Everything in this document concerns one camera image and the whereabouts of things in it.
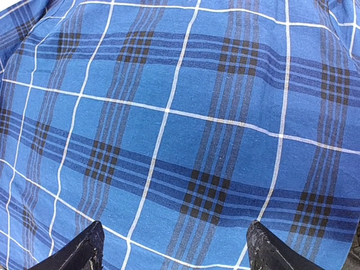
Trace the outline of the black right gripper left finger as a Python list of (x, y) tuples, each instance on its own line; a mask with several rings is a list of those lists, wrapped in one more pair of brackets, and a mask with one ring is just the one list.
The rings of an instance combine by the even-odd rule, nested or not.
[(61, 250), (31, 269), (103, 269), (105, 234), (101, 222), (94, 221)]

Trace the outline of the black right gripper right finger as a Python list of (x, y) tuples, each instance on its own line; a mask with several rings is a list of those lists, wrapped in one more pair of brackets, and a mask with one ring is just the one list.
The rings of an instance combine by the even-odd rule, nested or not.
[(257, 220), (250, 224), (246, 240), (251, 270), (321, 269), (287, 246)]

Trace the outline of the blue plaid long sleeve shirt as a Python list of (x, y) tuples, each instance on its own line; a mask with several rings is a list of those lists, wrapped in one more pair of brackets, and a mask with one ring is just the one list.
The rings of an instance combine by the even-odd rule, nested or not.
[(359, 224), (358, 1), (1, 11), (1, 265), (102, 223), (104, 269), (249, 269), (254, 220), (324, 269)]

